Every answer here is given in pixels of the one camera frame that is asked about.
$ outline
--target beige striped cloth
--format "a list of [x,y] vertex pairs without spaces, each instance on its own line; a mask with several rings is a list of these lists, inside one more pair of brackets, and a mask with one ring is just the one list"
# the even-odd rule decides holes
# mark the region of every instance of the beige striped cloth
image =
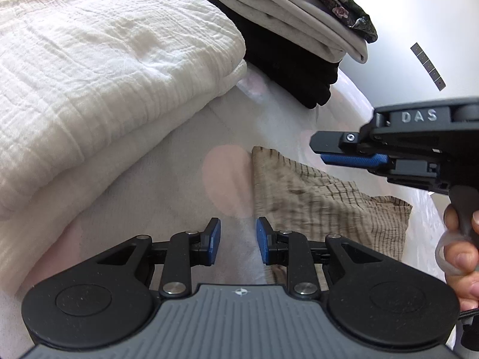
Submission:
[[[253,148],[254,214],[265,216],[275,231],[301,232],[324,241],[340,234],[396,260],[401,260],[413,208],[391,196],[370,197],[354,182],[344,182],[315,168]],[[285,283],[284,269],[266,267],[268,283]],[[326,289],[320,266],[320,284]]]

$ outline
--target finger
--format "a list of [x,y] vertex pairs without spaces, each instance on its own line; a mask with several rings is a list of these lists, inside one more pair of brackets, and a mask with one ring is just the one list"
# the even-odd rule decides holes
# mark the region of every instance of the finger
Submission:
[[479,272],[474,271],[466,276],[446,276],[446,282],[459,298],[479,299]]
[[479,234],[479,211],[474,212],[472,215],[472,227],[477,234]]
[[459,229],[459,218],[457,216],[456,210],[451,204],[448,205],[446,210],[444,211],[444,224],[446,225],[446,228],[450,231],[457,231]]
[[476,309],[479,306],[479,302],[475,299],[459,298],[459,305],[461,311]]
[[478,249],[469,242],[454,242],[444,247],[444,259],[468,274],[476,269],[479,253]]

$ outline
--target plaid fabric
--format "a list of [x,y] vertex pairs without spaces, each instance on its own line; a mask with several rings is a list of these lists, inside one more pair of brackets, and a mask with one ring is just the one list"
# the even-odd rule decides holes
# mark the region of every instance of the plaid fabric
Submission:
[[[301,232],[324,241],[335,233],[400,260],[413,208],[391,196],[370,197],[354,182],[343,182],[273,149],[253,148],[254,214],[275,231]],[[280,267],[266,267],[269,283],[285,283]],[[326,281],[317,266],[322,288]]]

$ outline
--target folded clothing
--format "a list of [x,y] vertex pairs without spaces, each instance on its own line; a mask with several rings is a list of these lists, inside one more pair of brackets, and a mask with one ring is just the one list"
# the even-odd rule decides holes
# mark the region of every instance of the folded clothing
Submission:
[[0,0],[0,218],[190,99],[245,53],[205,0]]
[[[370,197],[310,166],[256,146],[252,151],[254,215],[275,231],[292,230],[323,242],[327,234],[345,236],[401,260],[412,206],[396,197]],[[319,274],[322,287],[326,285]],[[283,270],[268,269],[269,283],[283,282]]]
[[205,0],[0,9],[0,288],[12,293],[71,220],[246,63],[241,34]]
[[[347,52],[353,59],[360,63],[367,61],[366,41],[350,28],[340,23],[333,17],[327,7],[320,0],[270,0],[275,7],[274,17],[277,19],[288,12],[311,27],[316,32],[328,38],[335,45],[336,50]],[[255,9],[261,10],[257,0],[243,0],[244,3]]]
[[246,43],[245,59],[313,109],[330,98],[330,85],[338,79],[339,63],[330,63],[299,45],[247,20],[219,0],[220,8],[240,30]]
[[320,0],[346,27],[351,28],[366,42],[378,40],[378,33],[369,15],[354,0]]
[[328,62],[339,62],[346,52],[271,0],[219,0],[246,19],[290,40]]

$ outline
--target white bed sheet with pink dots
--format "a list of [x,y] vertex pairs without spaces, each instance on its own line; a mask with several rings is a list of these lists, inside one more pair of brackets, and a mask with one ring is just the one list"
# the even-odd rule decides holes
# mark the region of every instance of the white bed sheet with pink dots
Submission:
[[[253,217],[251,150],[274,148],[286,157],[353,180],[371,196],[394,195],[413,205],[404,262],[444,278],[434,248],[444,231],[426,192],[390,185],[365,170],[326,166],[309,147],[316,130],[358,130],[372,107],[341,71],[323,107],[308,110],[254,66],[237,87],[211,101],[123,173],[81,213],[30,272],[23,289],[137,234],[168,240],[222,222],[213,267],[194,267],[199,282],[265,283]],[[159,282],[155,273],[152,286]],[[0,293],[0,356],[17,358],[32,345],[20,302]]]

